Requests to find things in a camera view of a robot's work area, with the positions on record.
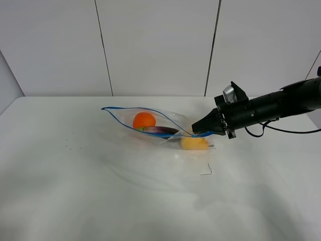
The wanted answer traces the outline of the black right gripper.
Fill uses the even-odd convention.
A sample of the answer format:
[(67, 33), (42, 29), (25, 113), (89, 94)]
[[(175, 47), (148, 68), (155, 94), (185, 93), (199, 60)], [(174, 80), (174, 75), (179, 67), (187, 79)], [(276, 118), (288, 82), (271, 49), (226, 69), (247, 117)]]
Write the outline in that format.
[(195, 134), (213, 133), (221, 134), (221, 123), (229, 139), (236, 137), (235, 131), (253, 124), (253, 110), (251, 102), (236, 83), (231, 81), (235, 90), (237, 101), (228, 103), (224, 101), (223, 94), (214, 98), (217, 109), (213, 109), (204, 118), (192, 124)]

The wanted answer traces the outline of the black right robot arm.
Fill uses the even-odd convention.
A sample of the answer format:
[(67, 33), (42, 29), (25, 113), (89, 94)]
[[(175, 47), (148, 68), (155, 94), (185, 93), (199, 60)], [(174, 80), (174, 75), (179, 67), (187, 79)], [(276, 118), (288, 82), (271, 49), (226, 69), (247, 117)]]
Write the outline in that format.
[(235, 138), (235, 131), (260, 124), (265, 129), (280, 118), (305, 114), (320, 108), (320, 71), (317, 77), (283, 87), (280, 91), (249, 99), (234, 82), (214, 98), (216, 108), (192, 124), (199, 137), (227, 135)]

